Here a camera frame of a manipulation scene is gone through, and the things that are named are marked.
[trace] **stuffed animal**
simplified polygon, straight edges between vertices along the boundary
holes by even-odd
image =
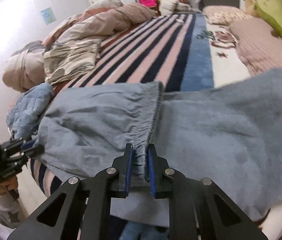
[[[259,17],[258,13],[255,11],[255,4],[257,0],[245,0],[245,12],[254,17]]]

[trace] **floral pillow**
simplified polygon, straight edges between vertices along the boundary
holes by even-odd
[[[208,23],[220,25],[230,25],[232,22],[253,18],[239,8],[223,5],[206,6],[203,14],[208,18]]]

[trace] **blue gripper pad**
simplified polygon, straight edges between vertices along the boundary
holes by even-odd
[[[27,149],[32,148],[35,142],[36,142],[36,139],[25,142],[24,144],[21,145],[21,150],[25,151]]]
[[[149,177],[150,177],[150,190],[152,196],[156,197],[156,180],[153,166],[153,157],[151,151],[148,149],[148,166],[149,166]]]
[[[125,177],[125,183],[126,183],[126,193],[129,193],[130,190],[130,181],[131,181],[131,174],[132,174],[132,154],[133,154],[133,147],[130,148],[129,153],[129,160],[128,160],[128,166],[127,166],[127,175]]]

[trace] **denim jacket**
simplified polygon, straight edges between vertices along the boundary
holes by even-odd
[[[39,116],[54,95],[53,87],[42,83],[22,93],[7,115],[7,124],[14,139],[30,139],[39,125]]]

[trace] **beige bedding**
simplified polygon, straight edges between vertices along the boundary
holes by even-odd
[[[108,0],[98,5],[101,8],[89,7],[66,19],[42,43],[15,52],[7,60],[3,82],[23,92],[44,81],[56,84],[91,71],[102,40],[155,16],[139,3],[121,5],[120,0]]]
[[[272,36],[272,30],[260,18],[246,19],[230,25],[230,31],[238,39],[238,56],[251,76],[273,67],[282,67],[282,39]]]

